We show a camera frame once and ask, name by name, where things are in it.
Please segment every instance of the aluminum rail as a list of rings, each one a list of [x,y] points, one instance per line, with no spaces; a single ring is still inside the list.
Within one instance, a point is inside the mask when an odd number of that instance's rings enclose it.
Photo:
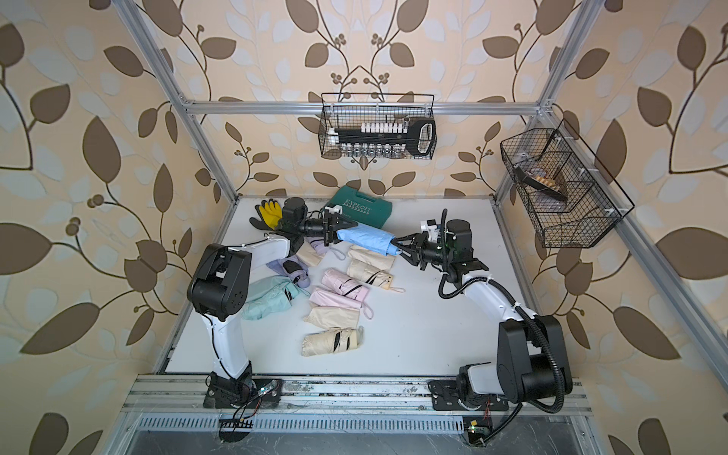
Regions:
[[[351,103],[352,105],[386,106],[391,103]],[[348,103],[337,103],[347,106]],[[184,108],[190,114],[279,114],[279,115],[315,115],[321,113],[321,103],[284,102],[284,101],[184,101]],[[435,115],[528,115],[533,116],[539,110],[536,103],[435,103],[432,111]]]

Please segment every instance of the black cable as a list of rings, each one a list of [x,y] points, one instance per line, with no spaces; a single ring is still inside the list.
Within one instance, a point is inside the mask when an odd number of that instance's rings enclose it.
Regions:
[[[218,363],[220,363],[220,366],[223,368],[223,371],[226,375],[232,380],[235,380],[234,378],[225,368],[225,365],[223,365],[223,361],[220,359],[220,355],[218,354],[217,348],[215,348],[215,326],[213,325],[213,320],[211,320],[206,314],[203,314],[202,316],[205,317],[205,319],[210,323],[210,334],[212,335],[212,343],[213,343],[213,351],[215,351],[215,357],[218,359]]]
[[[493,431],[491,431],[489,435],[485,436],[484,438],[481,438],[480,441],[483,443],[483,445],[487,444],[488,441],[490,441],[491,439],[493,439],[495,437],[495,435],[500,433],[501,430],[503,430],[506,427],[506,425],[508,425],[510,422],[512,422],[513,419],[515,419],[515,417],[518,415],[518,413],[521,412],[522,407],[523,407],[523,403],[517,404],[515,406],[515,408],[513,409],[513,412],[511,412],[508,417],[501,420],[501,422],[498,424],[498,426],[493,428]]]
[[[506,300],[508,300],[508,303],[513,306],[515,312],[517,312],[518,315],[521,316],[525,324],[529,327],[529,330],[534,334],[534,336],[536,337],[536,341],[541,345],[541,350],[544,354],[546,354],[546,357],[548,358],[549,366],[551,367],[551,371],[553,372],[553,378],[556,382],[556,398],[554,399],[552,405],[545,405],[538,400],[531,400],[529,401],[529,403],[532,404],[534,407],[540,409],[541,411],[548,412],[549,414],[556,414],[557,412],[559,412],[563,407],[563,402],[566,396],[566,380],[563,377],[563,372],[561,371],[561,368],[558,367],[556,360],[553,358],[551,346],[549,345],[546,336],[543,334],[543,332],[541,332],[541,329],[538,328],[538,326],[536,325],[534,320],[531,319],[528,313],[526,313],[520,305],[515,304],[515,298],[510,295],[510,292],[508,292],[508,290],[504,288],[503,285],[495,280],[490,280],[487,277],[473,277],[463,283],[463,285],[459,289],[449,294],[445,294],[445,282],[446,276],[443,275],[442,279],[440,280],[440,287],[438,288],[438,295],[441,298],[453,298],[465,291],[468,286],[476,282],[484,282],[485,284],[491,285],[503,294]]]

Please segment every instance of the white table surface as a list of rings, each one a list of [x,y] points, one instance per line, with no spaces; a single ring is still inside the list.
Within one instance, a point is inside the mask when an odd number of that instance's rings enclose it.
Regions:
[[[224,245],[240,244],[262,238],[260,231],[248,222],[255,214],[259,199],[241,199]],[[308,200],[309,210],[316,210],[323,201]],[[470,222],[475,257],[493,273],[513,296],[523,301],[513,266],[501,237],[489,199],[394,199],[392,215],[383,229],[400,237],[420,231],[420,221],[440,220],[443,208],[448,220]],[[334,247],[346,252],[350,244]],[[351,261],[339,261],[333,253],[309,270],[313,290],[321,283],[323,272],[336,268],[346,272]],[[301,356],[301,342],[310,333],[322,329],[305,323],[310,311],[308,298],[301,294],[288,311],[271,314],[262,320],[242,321],[243,340],[253,372],[280,374],[340,374],[393,376],[453,376],[459,367],[481,363],[496,357],[497,328],[475,303],[460,295],[443,300],[438,297],[440,273],[428,265],[424,272],[403,258],[397,258],[391,269],[393,285],[405,288],[396,293],[369,286],[366,303],[374,310],[374,318],[360,316],[364,342],[356,350],[314,357]],[[267,267],[251,272],[256,281],[274,274]],[[446,292],[452,291],[446,285]],[[175,347],[167,372],[207,373],[213,368],[213,349],[205,329],[205,321],[192,312]]]

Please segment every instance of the work glove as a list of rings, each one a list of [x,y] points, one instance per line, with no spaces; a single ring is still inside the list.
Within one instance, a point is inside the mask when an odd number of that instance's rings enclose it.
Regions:
[[[260,205],[256,205],[256,212],[260,219],[250,217],[250,224],[261,231],[274,230],[283,217],[280,204],[274,199],[261,201]]]

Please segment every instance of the floral wallpaper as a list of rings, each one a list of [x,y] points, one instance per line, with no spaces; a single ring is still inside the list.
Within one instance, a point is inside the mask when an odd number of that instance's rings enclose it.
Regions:
[[[108,0],[0,2],[0,42],[0,435],[91,454],[228,205]]]
[[[727,20],[720,1],[608,0],[555,104],[723,332]],[[502,207],[542,311],[568,329],[611,450],[722,453],[728,395],[617,233],[589,250],[547,250],[515,192]]]
[[[535,101],[575,0],[138,0],[186,96]]]
[[[505,174],[498,142],[523,130],[518,116],[435,121],[433,159],[324,159],[314,116],[214,114],[203,128],[235,189],[245,196],[329,197],[344,185],[394,197],[493,194]],[[200,172],[205,184],[207,173]]]
[[[727,36],[721,1],[605,12],[555,108],[617,175],[641,225],[724,333]]]

